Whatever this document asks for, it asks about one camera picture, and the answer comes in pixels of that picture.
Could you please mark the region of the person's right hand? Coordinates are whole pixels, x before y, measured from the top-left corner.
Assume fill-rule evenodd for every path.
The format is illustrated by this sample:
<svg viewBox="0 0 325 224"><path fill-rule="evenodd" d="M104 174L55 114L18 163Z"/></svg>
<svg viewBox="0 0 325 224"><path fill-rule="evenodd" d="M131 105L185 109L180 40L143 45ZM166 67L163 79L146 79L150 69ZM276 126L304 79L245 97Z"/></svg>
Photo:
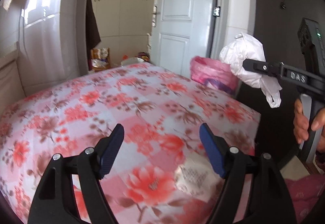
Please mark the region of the person's right hand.
<svg viewBox="0 0 325 224"><path fill-rule="evenodd" d="M309 120L303 114L302 102L300 101L300 99L297 99L295 101L294 113L295 113L294 136L297 140L297 143L301 144L303 140L308 140L309 138L309 133L308 133ZM320 153L324 153L324 125L325 125L325 111L324 109L322 109L314 118L311 126L313 131L318 131L319 129L322 129L322 134L317 146L317 150Z"/></svg>

